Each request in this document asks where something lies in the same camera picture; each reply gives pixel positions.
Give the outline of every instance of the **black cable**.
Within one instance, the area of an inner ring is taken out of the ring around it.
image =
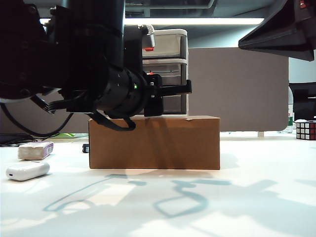
[[[52,131],[50,133],[37,133],[37,132],[34,132],[28,128],[26,128],[25,126],[23,126],[22,124],[20,124],[12,115],[11,113],[9,112],[9,110],[7,109],[6,105],[4,103],[0,103],[0,107],[2,108],[4,114],[8,117],[8,119],[14,124],[16,125],[18,128],[22,129],[23,131],[33,135],[33,136],[36,136],[36,137],[43,137],[43,138],[48,138],[48,137],[51,137],[51,136],[54,136],[56,135],[61,129],[63,129],[66,124],[68,123],[68,121],[71,119],[71,117],[74,115],[73,113],[69,114],[68,117],[66,118],[66,120],[64,121],[64,123],[58,128],[56,129],[55,131]]]

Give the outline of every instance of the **brown cardboard box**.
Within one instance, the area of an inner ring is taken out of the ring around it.
[[[90,120],[90,168],[220,169],[219,118],[133,120],[132,132]],[[114,122],[125,126],[123,120]]]

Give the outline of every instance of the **gray partition wall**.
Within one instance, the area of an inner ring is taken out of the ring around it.
[[[288,58],[238,48],[189,49],[190,115],[221,118],[222,131],[282,130],[287,124]],[[59,94],[46,97],[60,99]],[[51,116],[30,101],[9,104],[12,114],[36,132],[50,132],[67,113]],[[88,116],[74,115],[64,132],[88,131]],[[0,133],[22,132],[0,111]]]

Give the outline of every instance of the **ceiling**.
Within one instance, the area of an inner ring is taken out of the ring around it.
[[[127,17],[258,17],[277,0],[126,0]],[[26,0],[48,9],[61,0]]]
[[[38,6],[41,17],[62,0],[25,0]],[[277,2],[284,0],[126,0],[126,18],[266,18]],[[155,29],[185,29],[190,39],[254,26],[154,26]]]

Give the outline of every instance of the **fluorescent light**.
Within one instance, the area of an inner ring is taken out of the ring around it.
[[[50,18],[41,18],[39,21],[44,25],[45,23],[48,23]]]
[[[126,25],[259,25],[264,18],[126,18]]]

